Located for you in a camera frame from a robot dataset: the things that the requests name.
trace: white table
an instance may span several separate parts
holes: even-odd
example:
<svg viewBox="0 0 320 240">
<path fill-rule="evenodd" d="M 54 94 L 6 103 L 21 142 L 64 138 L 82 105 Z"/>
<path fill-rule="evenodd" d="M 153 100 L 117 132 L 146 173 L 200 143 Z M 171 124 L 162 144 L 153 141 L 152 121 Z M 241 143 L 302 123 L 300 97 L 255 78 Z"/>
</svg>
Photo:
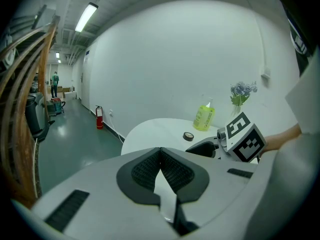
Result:
<svg viewBox="0 0 320 240">
<path fill-rule="evenodd" d="M 174 118 L 157 118 L 140 123 L 130 131 L 122 146 L 121 155 L 134 151 L 165 147 L 186 151 L 205 138 L 217 136 L 217 127 L 210 126 L 208 131 L 193 127 L 193 122 Z M 193 141 L 183 139 L 184 132 L 194 135 Z"/>
</svg>

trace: red fire extinguisher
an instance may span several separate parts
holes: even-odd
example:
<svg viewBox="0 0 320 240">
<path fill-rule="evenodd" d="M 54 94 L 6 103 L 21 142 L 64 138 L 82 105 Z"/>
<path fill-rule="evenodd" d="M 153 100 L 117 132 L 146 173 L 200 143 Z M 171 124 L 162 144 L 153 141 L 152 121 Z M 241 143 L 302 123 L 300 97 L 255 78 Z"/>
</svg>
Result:
<svg viewBox="0 0 320 240">
<path fill-rule="evenodd" d="M 96 118 L 96 128 L 102 129 L 104 127 L 102 119 L 102 107 L 96 105 L 95 109 L 95 118 Z"/>
</svg>

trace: wooden panel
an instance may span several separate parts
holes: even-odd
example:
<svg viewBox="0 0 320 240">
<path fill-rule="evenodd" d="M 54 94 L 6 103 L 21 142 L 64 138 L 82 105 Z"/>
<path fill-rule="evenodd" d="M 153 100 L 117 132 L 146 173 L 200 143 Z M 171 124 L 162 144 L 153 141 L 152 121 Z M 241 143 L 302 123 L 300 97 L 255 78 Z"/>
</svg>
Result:
<svg viewBox="0 0 320 240">
<path fill-rule="evenodd" d="M 29 37 L 32 37 L 35 33 L 38 33 L 42 30 L 44 30 L 46 27 L 48 27 L 51 23 L 46 24 L 42 27 L 38 27 L 28 33 L 26 33 L 24 36 L 21 36 L 19 39 L 11 43 L 9 46 L 7 46 L 4 50 L 0 52 L 0 61 L 4 60 L 7 53 L 9 53 L 13 48 L 16 48 L 19 44 L 21 44 L 23 41 L 27 40 Z"/>
<path fill-rule="evenodd" d="M 17 200 L 25 207 L 31 209 L 32 205 L 36 202 L 35 196 L 30 195 L 25 189 L 17 183 L 11 175 L 9 175 L 0 166 L 0 177 L 4 179 L 4 185 L 1 186 L 2 195 L 8 193 L 9 198 Z"/>
<path fill-rule="evenodd" d="M 46 10 L 46 8 L 47 8 L 47 5 L 45 4 L 45 5 L 43 5 L 42 8 L 38 11 L 38 13 L 37 13 L 37 15 L 36 15 L 36 19 L 35 19 L 32 27 L 31 27 L 32 30 L 34 30 L 34 29 L 36 28 L 36 26 L 37 26 L 37 24 L 38 24 L 38 22 L 39 22 L 39 20 L 40 20 L 40 18 L 41 18 L 41 16 L 42 16 L 42 14 L 43 14 L 43 13 L 45 12 L 45 10 Z"/>
<path fill-rule="evenodd" d="M 18 77 L 15 79 L 15 82 L 11 88 L 9 97 L 6 101 L 4 113 L 2 115 L 2 123 L 1 123 L 1 135 L 0 135 L 0 150 L 1 150 L 1 162 L 4 169 L 9 172 L 10 174 L 13 174 L 10 167 L 10 157 L 9 157 L 9 150 L 8 150 L 8 144 L 9 141 L 9 125 L 11 120 L 11 112 L 13 109 L 15 97 L 17 95 L 19 86 L 27 73 L 27 70 L 29 69 L 31 63 L 35 60 L 35 58 L 38 56 L 38 54 L 41 52 L 41 50 L 44 48 L 45 44 L 42 44 L 35 53 L 28 59 L 26 64 L 23 66 L 22 70 L 20 71 Z"/>
<path fill-rule="evenodd" d="M 0 82 L 0 97 L 2 96 L 9 79 L 11 78 L 11 76 L 13 75 L 13 73 L 15 72 L 15 70 L 19 66 L 19 64 L 28 55 L 28 53 L 33 48 L 36 47 L 37 44 L 39 44 L 43 39 L 45 39 L 48 36 L 49 36 L 49 33 L 46 33 L 46 34 L 40 36 L 25 51 L 23 51 L 23 53 L 17 59 L 15 59 L 15 61 L 13 62 L 13 64 L 10 66 L 10 68 L 8 70 L 4 71 L 3 76 L 1 78 L 1 82 Z"/>
<path fill-rule="evenodd" d="M 17 170 L 18 178 L 24 189 L 28 193 L 35 195 L 33 185 L 33 151 L 35 141 L 27 124 L 25 109 L 27 104 L 27 97 L 32 85 L 33 79 L 36 75 L 36 70 L 39 65 L 40 58 L 38 57 L 29 70 L 26 80 L 17 98 L 15 112 L 13 114 L 12 127 L 12 148 L 14 166 Z"/>
<path fill-rule="evenodd" d="M 13 36 L 19 32 L 21 32 L 22 30 L 25 30 L 25 29 L 31 29 L 31 27 L 33 26 L 33 24 L 29 24 L 29 25 L 24 25 L 24 26 L 21 26 L 20 28 L 16 28 L 15 30 L 13 30 L 12 32 L 10 32 L 10 34 Z"/>
<path fill-rule="evenodd" d="M 44 40 L 45 47 L 42 50 L 40 61 L 39 61 L 39 72 L 38 72 L 38 90 L 43 94 L 44 97 L 44 108 L 46 116 L 49 120 L 49 113 L 47 108 L 47 92 L 45 89 L 45 80 L 46 80 L 46 68 L 47 68 L 47 60 L 48 60 L 48 54 L 51 46 L 52 39 L 55 36 L 55 32 L 58 26 L 58 23 L 60 21 L 59 16 L 54 16 L 52 23 L 49 27 L 48 33 L 49 35 Z"/>
</svg>

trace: yellow bottle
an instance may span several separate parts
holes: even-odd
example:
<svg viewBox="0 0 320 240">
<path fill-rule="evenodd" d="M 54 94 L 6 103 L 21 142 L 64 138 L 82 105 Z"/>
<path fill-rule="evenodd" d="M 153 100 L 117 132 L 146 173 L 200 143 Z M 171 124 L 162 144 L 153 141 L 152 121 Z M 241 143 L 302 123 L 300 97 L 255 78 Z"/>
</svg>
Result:
<svg viewBox="0 0 320 240">
<path fill-rule="evenodd" d="M 208 131 L 214 116 L 215 109 L 213 108 L 213 99 L 209 98 L 208 105 L 202 105 L 199 107 L 198 113 L 193 121 L 193 127 L 199 131 Z"/>
</svg>

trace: floor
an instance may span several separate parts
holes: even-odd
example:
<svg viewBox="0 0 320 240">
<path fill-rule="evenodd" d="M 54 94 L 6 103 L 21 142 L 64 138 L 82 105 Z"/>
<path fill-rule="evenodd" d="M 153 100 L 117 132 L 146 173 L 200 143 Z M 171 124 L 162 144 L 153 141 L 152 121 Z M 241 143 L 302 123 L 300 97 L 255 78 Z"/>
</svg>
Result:
<svg viewBox="0 0 320 240">
<path fill-rule="evenodd" d="M 44 141 L 39 145 L 38 168 L 42 194 L 82 168 L 121 155 L 122 143 L 96 119 L 79 99 L 68 101 L 64 114 L 51 117 Z"/>
</svg>

